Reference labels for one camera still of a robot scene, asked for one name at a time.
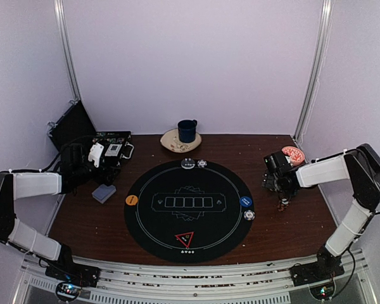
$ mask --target round black mat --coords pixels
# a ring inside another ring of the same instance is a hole
[[[183,169],[180,161],[159,165],[135,182],[126,202],[125,223],[133,238],[171,262],[220,257],[244,239],[252,224],[244,218],[246,210],[253,211],[248,187],[212,162],[192,169]]]

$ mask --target blue mug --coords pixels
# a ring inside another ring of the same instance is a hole
[[[177,124],[179,140],[182,143],[192,143],[196,139],[197,120],[182,120]]]

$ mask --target black and white poker chip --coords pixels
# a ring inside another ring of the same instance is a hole
[[[245,218],[245,220],[254,220],[255,219],[255,212],[253,212],[252,210],[246,210],[243,213],[243,217]]]
[[[192,158],[185,158],[182,160],[183,169],[193,169],[196,166],[196,162]]]
[[[207,162],[205,160],[199,160],[197,161],[197,166],[199,168],[204,168],[205,166],[207,166]]]

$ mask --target brown wooden table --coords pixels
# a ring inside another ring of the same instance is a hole
[[[335,230],[329,209],[318,189],[300,190],[285,212],[277,211],[277,195],[261,187],[262,158],[284,146],[289,136],[202,135],[200,147],[184,155],[163,148],[160,136],[133,136],[135,151],[115,181],[117,192],[105,203],[94,200],[98,187],[89,182],[68,194],[49,236],[69,245],[73,254],[98,260],[148,265],[177,265],[143,250],[124,223],[125,197],[131,185],[149,169],[184,157],[219,163],[242,178],[255,204],[255,219],[243,242],[226,255],[199,265],[229,265],[312,255]]]

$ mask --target beige plate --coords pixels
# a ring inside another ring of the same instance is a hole
[[[179,131],[177,129],[173,129],[167,131],[162,136],[160,143],[162,146],[175,153],[186,153],[196,149],[201,144],[201,136],[196,133],[196,139],[193,142],[184,143],[179,140]]]

